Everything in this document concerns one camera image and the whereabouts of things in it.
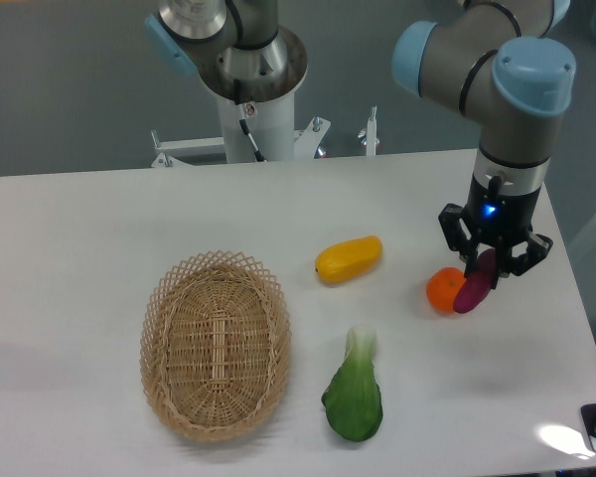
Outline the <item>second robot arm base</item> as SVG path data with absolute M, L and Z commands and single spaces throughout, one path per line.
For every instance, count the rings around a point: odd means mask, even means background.
M 277 99 L 307 74 L 306 49 L 273 0 L 161 1 L 144 27 L 178 74 L 236 104 Z

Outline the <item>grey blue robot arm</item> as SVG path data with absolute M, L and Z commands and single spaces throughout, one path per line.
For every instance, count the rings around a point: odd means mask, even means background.
M 393 49 L 397 84 L 481 127 L 467 202 L 445 206 L 439 223 L 464 274 L 487 265 L 491 288 L 552 248 L 532 215 L 572 97 L 575 57 L 547 36 L 569 6 L 466 1 L 452 24 L 415 22 Z

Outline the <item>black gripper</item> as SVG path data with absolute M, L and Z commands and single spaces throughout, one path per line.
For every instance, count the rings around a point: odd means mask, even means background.
M 464 223 L 474 235 L 480 232 L 484 244 L 493 245 L 495 271 L 491 288 L 496 289 L 501 278 L 521 276 L 544 261 L 553 247 L 553 240 L 532 232 L 532 215 L 540 189 L 526 195 L 508 196 L 499 193 L 494 199 L 488 197 L 488 185 L 481 185 L 473 177 L 468 200 L 464 207 Z M 462 227 L 463 208 L 447 204 L 438 221 L 450 250 L 457 252 L 465 264 L 464 275 L 470 276 L 476 268 L 477 237 L 467 237 Z M 513 256 L 513 246 L 524 244 L 522 254 Z

